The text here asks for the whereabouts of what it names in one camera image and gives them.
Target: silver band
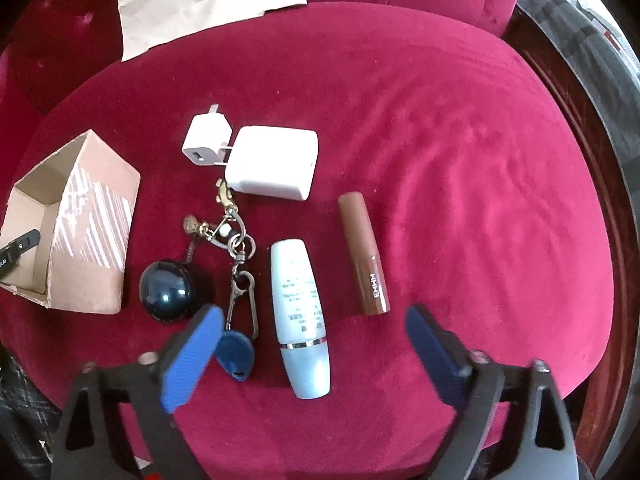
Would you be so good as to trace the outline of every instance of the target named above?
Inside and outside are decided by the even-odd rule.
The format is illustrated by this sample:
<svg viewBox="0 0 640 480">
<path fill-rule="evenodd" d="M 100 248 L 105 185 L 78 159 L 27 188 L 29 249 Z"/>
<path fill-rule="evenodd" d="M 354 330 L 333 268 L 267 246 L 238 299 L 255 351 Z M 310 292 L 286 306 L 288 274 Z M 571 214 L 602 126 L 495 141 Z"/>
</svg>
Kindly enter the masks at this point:
<svg viewBox="0 0 640 480">
<path fill-rule="evenodd" d="M 280 343 L 280 348 L 293 350 L 295 348 L 309 348 L 310 346 L 316 346 L 322 343 L 326 343 L 326 336 L 319 339 L 314 339 L 313 341 L 307 341 L 305 343 Z"/>
</svg>

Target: brown tube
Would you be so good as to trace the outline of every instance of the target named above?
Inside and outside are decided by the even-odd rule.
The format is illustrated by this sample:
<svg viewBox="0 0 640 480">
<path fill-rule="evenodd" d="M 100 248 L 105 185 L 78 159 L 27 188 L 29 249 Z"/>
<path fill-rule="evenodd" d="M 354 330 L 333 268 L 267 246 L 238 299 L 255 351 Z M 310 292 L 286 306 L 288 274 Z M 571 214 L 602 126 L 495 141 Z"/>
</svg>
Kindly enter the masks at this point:
<svg viewBox="0 0 640 480">
<path fill-rule="evenodd" d="M 338 206 L 356 273 L 362 313 L 373 316 L 389 312 L 385 274 L 364 197 L 358 192 L 346 193 L 338 199 Z"/>
</svg>

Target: cardboard box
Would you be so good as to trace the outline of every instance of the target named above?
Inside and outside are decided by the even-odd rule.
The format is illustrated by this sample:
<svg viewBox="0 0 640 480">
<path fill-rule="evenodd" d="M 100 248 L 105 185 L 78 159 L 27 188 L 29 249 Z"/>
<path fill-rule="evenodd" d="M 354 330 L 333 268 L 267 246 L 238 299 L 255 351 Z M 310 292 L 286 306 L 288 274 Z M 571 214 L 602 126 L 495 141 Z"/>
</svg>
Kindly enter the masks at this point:
<svg viewBox="0 0 640 480">
<path fill-rule="evenodd" d="M 31 229 L 40 244 L 0 286 L 47 308 L 116 314 L 140 174 L 89 130 L 11 191 L 0 247 Z"/>
</svg>

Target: black ball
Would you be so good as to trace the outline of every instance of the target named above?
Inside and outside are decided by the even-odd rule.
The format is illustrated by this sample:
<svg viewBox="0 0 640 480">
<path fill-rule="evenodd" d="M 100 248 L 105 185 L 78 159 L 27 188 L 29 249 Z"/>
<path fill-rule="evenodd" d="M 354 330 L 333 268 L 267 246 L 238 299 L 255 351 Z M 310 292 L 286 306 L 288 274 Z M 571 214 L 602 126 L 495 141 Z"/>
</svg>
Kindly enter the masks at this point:
<svg viewBox="0 0 640 480">
<path fill-rule="evenodd" d="M 190 317 L 201 306 L 189 269 L 174 260 L 154 262 L 145 269 L 140 277 L 140 301 L 160 321 Z"/>
</svg>

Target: white power adapter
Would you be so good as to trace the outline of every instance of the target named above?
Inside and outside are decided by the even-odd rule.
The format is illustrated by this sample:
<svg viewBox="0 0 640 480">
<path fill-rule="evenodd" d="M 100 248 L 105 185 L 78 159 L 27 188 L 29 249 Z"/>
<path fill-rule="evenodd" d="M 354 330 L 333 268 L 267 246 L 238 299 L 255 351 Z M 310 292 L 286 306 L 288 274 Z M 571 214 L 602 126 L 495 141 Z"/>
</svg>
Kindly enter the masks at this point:
<svg viewBox="0 0 640 480">
<path fill-rule="evenodd" d="M 182 152 L 197 166 L 221 166 L 229 150 L 231 126 L 213 105 L 208 114 L 196 115 L 182 145 Z"/>
<path fill-rule="evenodd" d="M 232 189 L 289 200 L 306 200 L 318 160 L 311 130 L 245 126 L 229 155 L 225 179 Z"/>
</svg>

